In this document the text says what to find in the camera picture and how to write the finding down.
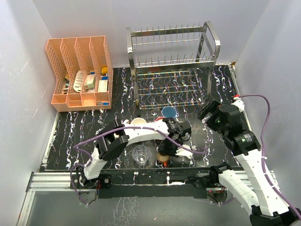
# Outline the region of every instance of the stainless steel dish rack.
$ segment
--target stainless steel dish rack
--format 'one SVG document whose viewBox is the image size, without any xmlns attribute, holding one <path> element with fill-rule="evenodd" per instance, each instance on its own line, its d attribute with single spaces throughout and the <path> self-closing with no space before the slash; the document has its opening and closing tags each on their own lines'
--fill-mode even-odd
<svg viewBox="0 0 301 226">
<path fill-rule="evenodd" d="M 200 80 L 195 69 L 209 68 L 207 95 L 210 96 L 212 70 L 220 46 L 210 21 L 203 27 L 200 24 L 152 27 L 137 32 L 131 32 L 128 27 L 127 53 L 137 109 L 202 104 Z"/>
</svg>

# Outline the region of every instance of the clear plastic cup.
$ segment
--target clear plastic cup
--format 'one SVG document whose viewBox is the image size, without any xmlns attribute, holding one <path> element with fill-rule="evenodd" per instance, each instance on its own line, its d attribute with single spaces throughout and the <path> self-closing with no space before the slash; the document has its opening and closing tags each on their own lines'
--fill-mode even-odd
<svg viewBox="0 0 301 226">
<path fill-rule="evenodd" d="M 150 159 L 150 153 L 151 152 L 149 148 L 144 145 L 138 145 L 132 150 L 133 159 L 140 166 L 143 166 L 147 163 L 147 161 Z"/>
</svg>

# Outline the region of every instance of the brown object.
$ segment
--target brown object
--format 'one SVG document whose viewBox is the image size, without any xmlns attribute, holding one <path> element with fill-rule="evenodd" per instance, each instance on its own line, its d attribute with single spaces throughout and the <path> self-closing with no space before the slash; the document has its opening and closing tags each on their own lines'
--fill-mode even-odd
<svg viewBox="0 0 301 226">
<path fill-rule="evenodd" d="M 157 160 L 159 162 L 165 163 L 169 160 L 169 155 L 161 155 L 160 153 L 157 153 Z"/>
<path fill-rule="evenodd" d="M 113 68 L 105 36 L 49 39 L 46 52 L 55 72 L 56 86 L 51 104 L 59 112 L 111 109 Z M 101 69 L 108 68 L 109 87 L 107 92 L 97 92 L 101 79 Z M 75 92 L 73 84 L 77 72 L 83 72 L 83 81 L 95 71 L 95 92 L 88 92 L 84 82 L 81 93 Z M 67 94 L 63 93 L 65 73 L 70 83 Z M 98 102 L 109 105 L 97 105 Z"/>
</svg>

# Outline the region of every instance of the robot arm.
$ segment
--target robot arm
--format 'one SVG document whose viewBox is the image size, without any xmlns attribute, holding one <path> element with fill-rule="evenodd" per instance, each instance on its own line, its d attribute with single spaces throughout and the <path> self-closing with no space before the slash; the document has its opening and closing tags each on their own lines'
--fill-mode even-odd
<svg viewBox="0 0 301 226">
<path fill-rule="evenodd" d="M 81 173 L 83 185 L 87 184 L 90 180 L 97 178 L 107 161 L 117 159 L 126 146 L 137 142 L 157 140 L 160 154 L 174 157 L 187 156 L 190 159 L 192 158 L 191 152 L 178 148 L 175 144 L 167 140 L 165 136 L 156 131 L 157 129 L 160 130 L 182 145 L 183 141 L 187 141 L 187 137 L 190 138 L 191 136 L 191 127 L 188 121 L 176 122 L 173 118 L 165 118 L 146 124 L 129 125 L 122 124 L 120 120 L 114 120 L 101 131 L 101 134 L 116 128 L 130 126 L 148 127 L 153 128 L 155 131 L 147 129 L 124 129 L 98 139 L 92 153 L 92 161 L 89 160 L 86 165 L 90 162 L 91 164 L 85 167 Z"/>
<path fill-rule="evenodd" d="M 243 184 L 225 162 L 211 167 L 209 176 L 206 176 L 207 181 L 229 189 L 250 215 L 253 226 L 290 225 L 298 218 L 273 190 L 274 185 L 271 186 L 266 180 L 261 167 L 260 144 L 252 131 L 243 129 L 240 116 L 243 110 L 243 102 L 238 97 L 231 105 L 221 105 L 213 100 L 198 119 L 202 120 L 208 113 L 212 114 L 206 121 L 207 126 L 222 135 L 225 145 L 246 171 L 254 191 Z M 268 169 L 266 174 L 271 179 Z"/>
</svg>

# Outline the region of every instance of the cardboard box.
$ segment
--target cardboard box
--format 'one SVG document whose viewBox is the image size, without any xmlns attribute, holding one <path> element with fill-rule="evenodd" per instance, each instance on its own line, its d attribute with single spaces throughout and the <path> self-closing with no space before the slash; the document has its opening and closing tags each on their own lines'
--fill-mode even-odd
<svg viewBox="0 0 301 226">
<path fill-rule="evenodd" d="M 99 80 L 98 83 L 98 92 L 108 91 L 108 80 Z"/>
<path fill-rule="evenodd" d="M 86 89 L 93 89 L 95 87 L 95 74 L 87 76 L 84 86 Z"/>
</svg>

